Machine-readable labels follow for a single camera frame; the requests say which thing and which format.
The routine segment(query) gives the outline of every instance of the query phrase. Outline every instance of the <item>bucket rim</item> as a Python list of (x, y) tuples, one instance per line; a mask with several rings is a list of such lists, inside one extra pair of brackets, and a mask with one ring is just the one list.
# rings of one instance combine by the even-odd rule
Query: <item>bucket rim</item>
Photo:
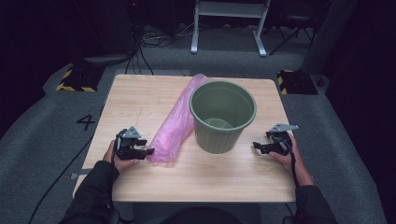
[[(252, 115), (251, 115), (250, 119), (249, 119), (247, 122), (243, 123), (242, 125), (239, 125), (239, 126), (237, 126), (237, 127), (230, 128), (230, 129), (218, 128), (218, 127), (215, 127), (215, 126), (212, 126), (212, 125), (207, 124), (207, 123), (204, 122), (202, 119), (200, 119), (200, 118), (196, 115), (196, 113), (194, 112), (194, 110), (193, 110), (193, 108), (192, 108), (192, 97), (194, 96), (194, 94), (195, 94), (196, 92), (198, 92), (199, 89), (203, 88), (203, 87), (206, 86), (206, 85), (213, 84), (213, 83), (220, 83), (220, 82), (222, 82), (222, 83), (227, 83), (227, 84), (231, 84), (231, 85), (235, 85), (236, 87), (238, 87), (238, 88), (240, 88), (241, 90), (245, 91), (245, 92), (247, 93), (247, 95), (250, 97), (250, 99), (252, 100), (252, 102), (253, 102), (253, 111), (252, 111)], [(201, 86), (199, 86), (198, 88), (196, 88), (196, 89), (192, 92), (192, 94), (191, 94), (191, 96), (190, 96), (189, 108), (190, 108), (190, 112), (191, 112), (192, 116), (194, 117), (194, 119), (195, 119), (195, 120), (198, 120), (200, 124), (206, 126), (207, 128), (210, 128), (210, 129), (212, 129), (212, 130), (215, 130), (215, 131), (218, 131), (218, 132), (222, 132), (222, 133), (233, 133), (233, 132), (236, 132), (236, 131), (244, 130), (251, 122), (253, 122), (253, 120), (256, 118), (256, 113), (257, 113), (256, 100), (254, 99), (254, 97), (253, 97), (253, 95), (250, 93), (250, 91), (248, 91), (248, 89), (246, 89), (246, 88), (243, 87), (242, 85), (239, 85), (238, 83), (231, 82), (231, 81), (227, 81), (227, 80), (213, 80), (213, 81), (210, 81), (210, 82), (206, 82), (206, 83), (202, 84)]]

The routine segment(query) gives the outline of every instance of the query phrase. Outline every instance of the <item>person's left hand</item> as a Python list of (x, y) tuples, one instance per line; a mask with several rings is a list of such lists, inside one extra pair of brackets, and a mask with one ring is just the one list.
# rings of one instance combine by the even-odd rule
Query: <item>person's left hand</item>
[[(105, 156), (103, 157), (104, 161), (111, 162), (111, 154), (113, 152), (113, 147), (114, 147), (114, 140), (110, 142), (110, 146), (108, 146), (108, 150), (105, 153)], [(127, 161), (122, 161), (117, 155), (114, 156), (114, 165), (116, 166), (117, 170), (119, 170), (120, 173), (122, 171), (138, 164), (140, 160), (134, 159), (134, 160), (127, 160)]]

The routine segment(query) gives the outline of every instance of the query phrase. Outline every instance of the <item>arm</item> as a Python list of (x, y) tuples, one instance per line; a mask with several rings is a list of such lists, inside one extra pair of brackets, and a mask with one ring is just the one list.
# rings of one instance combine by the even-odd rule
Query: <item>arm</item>
[[(295, 190), (297, 205), (296, 223), (337, 223), (332, 213), (332, 209), (328, 205), (326, 199), (323, 197), (320, 189), (315, 186), (311, 174), (309, 174), (304, 165), (303, 157), (297, 146), (295, 138), (291, 135), (290, 139), (292, 142), (292, 151), (296, 159), (295, 171), (297, 175), (297, 181), (300, 185), (300, 187), (297, 187)], [(287, 156), (282, 156), (275, 152), (270, 152), (269, 155), (275, 160), (279, 161), (292, 175), (290, 153)]]
[(111, 210), (107, 205), (111, 201), (113, 180), (122, 171), (139, 163), (139, 160), (121, 161), (115, 156), (114, 169), (111, 164), (113, 146), (114, 141), (110, 143), (103, 160), (98, 161), (84, 178), (60, 223), (108, 223)]

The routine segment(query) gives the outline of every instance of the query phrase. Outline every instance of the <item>wooden table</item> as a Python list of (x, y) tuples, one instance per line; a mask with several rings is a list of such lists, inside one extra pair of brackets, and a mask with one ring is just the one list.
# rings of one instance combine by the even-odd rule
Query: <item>wooden table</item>
[[(167, 165), (141, 161), (116, 181), (119, 202), (294, 202), (294, 183), (285, 169), (252, 142), (270, 143), (265, 132), (288, 123), (276, 84), (268, 79), (220, 78), (247, 88), (257, 115), (233, 149), (211, 154), (195, 142), (192, 131), (177, 160)], [(83, 169), (103, 158), (109, 142), (124, 128), (135, 126), (148, 145), (160, 129), (191, 77), (118, 75), (106, 100)], [(75, 190), (85, 175), (78, 178)]]

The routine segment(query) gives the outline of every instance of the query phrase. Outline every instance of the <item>metal stand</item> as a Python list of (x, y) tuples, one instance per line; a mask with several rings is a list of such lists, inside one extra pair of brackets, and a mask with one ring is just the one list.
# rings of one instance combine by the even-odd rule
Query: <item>metal stand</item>
[(191, 53), (198, 52), (198, 20), (199, 16), (223, 16), (223, 17), (243, 17), (260, 18), (259, 29), (253, 31), (260, 56), (265, 57), (267, 53), (260, 38), (262, 27), (267, 16), (268, 7), (271, 0), (265, 0), (264, 4), (245, 4), (245, 3), (225, 3), (225, 2), (206, 2), (196, 0), (194, 11), (194, 33), (192, 35)]

